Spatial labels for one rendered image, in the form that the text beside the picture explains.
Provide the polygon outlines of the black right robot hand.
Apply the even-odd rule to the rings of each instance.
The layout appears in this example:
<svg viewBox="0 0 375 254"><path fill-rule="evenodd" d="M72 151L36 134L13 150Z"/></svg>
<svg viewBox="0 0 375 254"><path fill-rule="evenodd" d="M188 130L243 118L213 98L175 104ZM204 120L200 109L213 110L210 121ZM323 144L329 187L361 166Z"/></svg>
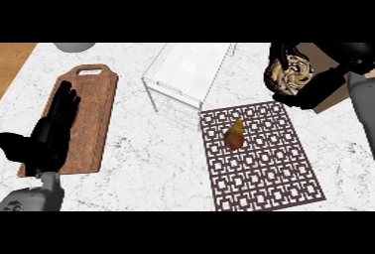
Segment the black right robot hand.
<svg viewBox="0 0 375 254"><path fill-rule="evenodd" d="M323 53L336 61L337 66L320 72L306 82L296 94L272 94L274 101L289 107L311 109L343 84L343 76L352 72L365 74L375 68L375 42L314 43Z"/></svg>

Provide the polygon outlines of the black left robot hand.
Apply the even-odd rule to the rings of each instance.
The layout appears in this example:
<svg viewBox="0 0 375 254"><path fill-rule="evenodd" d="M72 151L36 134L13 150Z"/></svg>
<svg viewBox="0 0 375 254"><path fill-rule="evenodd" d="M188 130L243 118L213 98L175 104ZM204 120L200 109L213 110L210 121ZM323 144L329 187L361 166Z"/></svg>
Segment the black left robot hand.
<svg viewBox="0 0 375 254"><path fill-rule="evenodd" d="M64 164L79 102L72 84L63 80L48 113L39 118L30 136L0 133L0 149L8 161L23 164L26 177L44 172L54 173Z"/></svg>

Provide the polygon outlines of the brown yellow cupcake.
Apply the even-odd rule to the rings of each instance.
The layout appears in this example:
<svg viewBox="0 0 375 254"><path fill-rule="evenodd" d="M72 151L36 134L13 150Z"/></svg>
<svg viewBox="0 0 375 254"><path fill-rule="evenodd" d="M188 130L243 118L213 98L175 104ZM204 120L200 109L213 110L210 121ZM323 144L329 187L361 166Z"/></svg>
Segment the brown yellow cupcake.
<svg viewBox="0 0 375 254"><path fill-rule="evenodd" d="M235 150L243 146L243 120L238 119L224 134L224 145L228 149Z"/></svg>

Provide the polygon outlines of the brown patterned placemat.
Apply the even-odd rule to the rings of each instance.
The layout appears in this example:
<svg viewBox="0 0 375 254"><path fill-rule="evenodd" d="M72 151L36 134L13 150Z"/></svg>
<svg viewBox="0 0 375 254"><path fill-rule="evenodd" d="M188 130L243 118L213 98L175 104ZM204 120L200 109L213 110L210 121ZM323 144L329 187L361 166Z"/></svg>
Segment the brown patterned placemat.
<svg viewBox="0 0 375 254"><path fill-rule="evenodd" d="M244 142L231 150L224 145L224 134L238 119ZM203 111L200 133L218 211L275 210L324 200L278 102Z"/></svg>

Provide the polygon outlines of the brown cream swirled round object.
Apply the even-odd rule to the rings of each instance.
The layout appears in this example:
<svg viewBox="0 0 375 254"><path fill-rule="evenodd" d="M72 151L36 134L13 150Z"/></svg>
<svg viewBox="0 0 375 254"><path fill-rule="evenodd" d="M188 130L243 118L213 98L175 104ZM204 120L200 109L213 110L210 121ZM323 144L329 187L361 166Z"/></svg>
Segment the brown cream swirled round object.
<svg viewBox="0 0 375 254"><path fill-rule="evenodd" d="M287 69L281 69L278 60L265 68L264 83L266 89L284 96L296 95L311 80L312 69L306 59L287 55Z"/></svg>

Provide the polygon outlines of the brown wooden cutting board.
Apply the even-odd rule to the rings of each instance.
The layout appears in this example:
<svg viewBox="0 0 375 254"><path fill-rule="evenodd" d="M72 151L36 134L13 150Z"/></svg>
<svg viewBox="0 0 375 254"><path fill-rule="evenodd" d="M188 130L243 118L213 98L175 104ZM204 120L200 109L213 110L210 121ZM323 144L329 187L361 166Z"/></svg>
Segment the brown wooden cutting board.
<svg viewBox="0 0 375 254"><path fill-rule="evenodd" d="M61 175L95 173L100 159L114 96L117 75L101 63L75 66L55 79L41 116L48 114L52 98L61 81L72 84L80 98L70 129L70 142Z"/></svg>

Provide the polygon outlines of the grey bowl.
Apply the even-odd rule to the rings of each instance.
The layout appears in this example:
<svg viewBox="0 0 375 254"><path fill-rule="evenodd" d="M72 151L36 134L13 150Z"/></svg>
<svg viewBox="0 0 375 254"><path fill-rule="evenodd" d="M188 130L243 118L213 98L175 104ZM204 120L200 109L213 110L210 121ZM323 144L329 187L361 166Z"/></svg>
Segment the grey bowl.
<svg viewBox="0 0 375 254"><path fill-rule="evenodd" d="M94 46L94 43L54 43L57 49L64 53L79 53Z"/></svg>

